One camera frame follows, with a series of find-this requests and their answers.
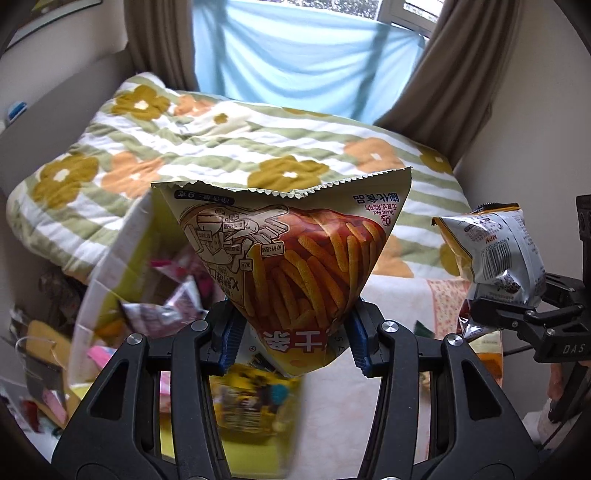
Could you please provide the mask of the orange fries snack bag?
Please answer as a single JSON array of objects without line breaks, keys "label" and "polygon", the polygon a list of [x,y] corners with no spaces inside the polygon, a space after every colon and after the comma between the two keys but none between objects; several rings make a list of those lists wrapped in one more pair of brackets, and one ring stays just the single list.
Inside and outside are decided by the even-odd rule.
[{"label": "orange fries snack bag", "polygon": [[324,181],[327,167],[264,161],[245,185],[169,180],[156,189],[208,273],[288,377],[338,356],[407,199],[410,168]]}]

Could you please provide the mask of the silver barcode snack bag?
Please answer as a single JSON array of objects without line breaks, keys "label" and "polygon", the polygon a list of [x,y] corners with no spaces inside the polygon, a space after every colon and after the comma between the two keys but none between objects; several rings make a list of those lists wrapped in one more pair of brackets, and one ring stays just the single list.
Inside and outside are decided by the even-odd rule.
[{"label": "silver barcode snack bag", "polygon": [[488,203],[456,216],[432,219],[453,254],[461,276],[470,282],[459,314],[459,329],[467,341],[498,327],[486,318],[491,301],[519,311],[539,306],[546,291],[546,271],[538,247],[527,231],[517,203]]}]

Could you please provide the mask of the yellow black snack bag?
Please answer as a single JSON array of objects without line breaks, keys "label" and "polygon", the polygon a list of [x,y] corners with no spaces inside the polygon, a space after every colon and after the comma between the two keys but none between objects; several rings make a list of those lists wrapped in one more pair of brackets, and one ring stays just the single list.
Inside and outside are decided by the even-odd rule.
[{"label": "yellow black snack bag", "polygon": [[252,444],[293,439],[301,412],[301,378],[235,364],[224,376],[211,376],[209,385],[221,439]]}]

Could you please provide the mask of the purple snack bag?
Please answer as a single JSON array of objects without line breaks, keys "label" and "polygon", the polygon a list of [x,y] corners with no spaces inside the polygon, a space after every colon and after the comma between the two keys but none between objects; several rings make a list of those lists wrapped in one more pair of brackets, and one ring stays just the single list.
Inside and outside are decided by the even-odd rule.
[{"label": "purple snack bag", "polygon": [[120,301],[119,306],[131,330],[149,338],[176,334],[207,314],[192,276],[179,283],[163,304]]}]

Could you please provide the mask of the green cardboard box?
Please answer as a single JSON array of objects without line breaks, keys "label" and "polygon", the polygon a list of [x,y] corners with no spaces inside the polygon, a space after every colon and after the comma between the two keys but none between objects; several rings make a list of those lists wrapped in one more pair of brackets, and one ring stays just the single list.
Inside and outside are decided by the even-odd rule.
[{"label": "green cardboard box", "polygon": [[[188,245],[161,194],[150,190],[123,219],[114,243],[89,276],[88,289],[77,314],[70,350],[67,382],[78,396],[98,376],[100,367],[89,357],[94,346],[115,348],[134,328],[123,317],[123,303],[163,302],[175,282],[150,262],[170,260]],[[263,435],[221,431],[221,445],[235,476],[250,479],[286,478],[293,464],[300,419],[301,391],[294,387],[287,402],[287,429]]]}]

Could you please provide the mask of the floral striped quilt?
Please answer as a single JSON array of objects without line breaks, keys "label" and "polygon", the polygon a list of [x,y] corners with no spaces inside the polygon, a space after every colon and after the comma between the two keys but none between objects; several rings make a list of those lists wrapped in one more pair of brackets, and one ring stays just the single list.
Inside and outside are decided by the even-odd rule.
[{"label": "floral striped quilt", "polygon": [[23,245],[80,281],[153,182],[308,188],[406,167],[412,187],[376,273],[459,274],[432,220],[467,212],[468,201],[444,155],[400,134],[330,114],[173,90],[151,73],[126,79],[83,126],[19,177],[6,206]]}]

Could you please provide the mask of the brown right curtain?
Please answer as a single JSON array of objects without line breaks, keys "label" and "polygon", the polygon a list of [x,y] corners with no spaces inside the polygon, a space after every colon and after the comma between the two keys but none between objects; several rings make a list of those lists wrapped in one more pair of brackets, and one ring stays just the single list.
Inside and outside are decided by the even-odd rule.
[{"label": "brown right curtain", "polygon": [[408,83],[375,125],[457,165],[492,114],[522,6],[512,0],[446,1]]}]

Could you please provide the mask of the brown curtain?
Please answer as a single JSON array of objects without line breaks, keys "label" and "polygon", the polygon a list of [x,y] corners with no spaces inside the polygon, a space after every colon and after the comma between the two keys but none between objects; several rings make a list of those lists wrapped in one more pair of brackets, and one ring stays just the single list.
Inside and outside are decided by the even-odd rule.
[{"label": "brown curtain", "polygon": [[173,89],[197,91],[192,7],[188,0],[123,2],[127,50],[137,71]]},{"label": "brown curtain", "polygon": [[512,0],[446,1],[408,83],[375,125],[457,165],[492,114],[522,6]]}]

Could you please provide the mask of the light blue window cloth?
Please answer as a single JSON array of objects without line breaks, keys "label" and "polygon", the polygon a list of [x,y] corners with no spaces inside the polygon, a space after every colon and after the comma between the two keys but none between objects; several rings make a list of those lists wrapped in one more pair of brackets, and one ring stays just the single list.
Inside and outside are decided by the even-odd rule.
[{"label": "light blue window cloth", "polygon": [[394,106],[425,38],[321,3],[196,1],[201,92],[376,122]]}]

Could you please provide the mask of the grey headboard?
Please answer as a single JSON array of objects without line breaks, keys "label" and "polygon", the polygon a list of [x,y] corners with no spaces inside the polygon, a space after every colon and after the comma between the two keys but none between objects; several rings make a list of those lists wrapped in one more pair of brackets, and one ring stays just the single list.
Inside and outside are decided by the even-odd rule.
[{"label": "grey headboard", "polygon": [[125,49],[66,79],[1,134],[1,193],[64,153],[124,80],[135,74]]}]

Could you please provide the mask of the blue white item on headboard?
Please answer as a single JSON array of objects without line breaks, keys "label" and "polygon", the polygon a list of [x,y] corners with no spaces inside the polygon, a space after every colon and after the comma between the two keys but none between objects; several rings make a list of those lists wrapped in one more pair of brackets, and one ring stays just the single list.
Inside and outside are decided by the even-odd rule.
[{"label": "blue white item on headboard", "polygon": [[28,105],[24,101],[18,101],[10,105],[6,113],[6,124],[11,125],[28,109]]}]

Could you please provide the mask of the brown left curtain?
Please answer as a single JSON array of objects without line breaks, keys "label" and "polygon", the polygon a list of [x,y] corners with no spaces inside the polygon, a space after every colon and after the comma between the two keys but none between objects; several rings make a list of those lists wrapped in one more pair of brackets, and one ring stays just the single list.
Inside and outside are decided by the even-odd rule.
[{"label": "brown left curtain", "polygon": [[137,71],[173,89],[197,91],[192,7],[188,0],[123,2],[127,50]]}]

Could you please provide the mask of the framed houses picture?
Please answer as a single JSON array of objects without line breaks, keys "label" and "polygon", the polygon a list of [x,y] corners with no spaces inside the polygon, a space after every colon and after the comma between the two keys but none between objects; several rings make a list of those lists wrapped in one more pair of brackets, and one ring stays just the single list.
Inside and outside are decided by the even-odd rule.
[{"label": "framed houses picture", "polygon": [[69,15],[99,6],[102,0],[41,0],[33,7],[26,21],[16,30],[8,43],[10,49],[24,38]]}]

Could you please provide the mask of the window frame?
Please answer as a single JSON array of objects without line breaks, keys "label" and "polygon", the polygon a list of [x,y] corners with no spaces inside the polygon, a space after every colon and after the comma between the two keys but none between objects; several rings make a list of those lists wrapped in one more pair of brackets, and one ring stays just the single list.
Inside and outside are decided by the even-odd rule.
[{"label": "window frame", "polygon": [[430,38],[442,12],[442,0],[382,0],[377,20]]}]

